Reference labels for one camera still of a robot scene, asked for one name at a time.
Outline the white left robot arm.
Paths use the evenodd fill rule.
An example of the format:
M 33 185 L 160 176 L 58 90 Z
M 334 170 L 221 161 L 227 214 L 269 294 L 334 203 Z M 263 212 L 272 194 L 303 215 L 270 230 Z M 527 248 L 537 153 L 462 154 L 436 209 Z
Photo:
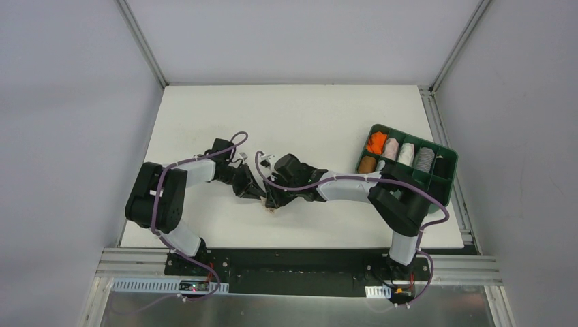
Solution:
M 125 205 L 125 218 L 182 253 L 181 265 L 191 275 L 207 269 L 208 257 L 205 241 L 182 219 L 187 189 L 219 181 L 231 186 L 239 198 L 265 197 L 244 160 L 233 160 L 236 147 L 231 140 L 216 138 L 199 159 L 175 163 L 169 169 L 160 163 L 143 163 Z

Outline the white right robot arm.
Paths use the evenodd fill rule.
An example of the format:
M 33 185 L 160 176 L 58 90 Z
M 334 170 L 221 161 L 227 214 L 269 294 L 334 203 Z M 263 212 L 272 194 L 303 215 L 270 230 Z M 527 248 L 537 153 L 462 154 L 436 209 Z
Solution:
M 297 198 L 372 205 L 393 231 L 386 262 L 388 273 L 396 279 L 412 273 L 420 228 L 435 198 L 409 174 L 396 166 L 365 174 L 336 173 L 308 165 L 293 154 L 277 158 L 258 152 L 256 164 L 269 209 L 279 209 Z

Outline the black underwear beige waistband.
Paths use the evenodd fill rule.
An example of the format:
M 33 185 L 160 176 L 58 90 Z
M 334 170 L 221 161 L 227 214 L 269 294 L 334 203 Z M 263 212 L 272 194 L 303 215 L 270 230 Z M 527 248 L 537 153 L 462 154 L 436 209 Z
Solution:
M 276 210 L 286 206 L 286 202 L 281 200 L 277 201 L 272 198 L 261 198 L 262 205 L 266 212 L 274 214 Z

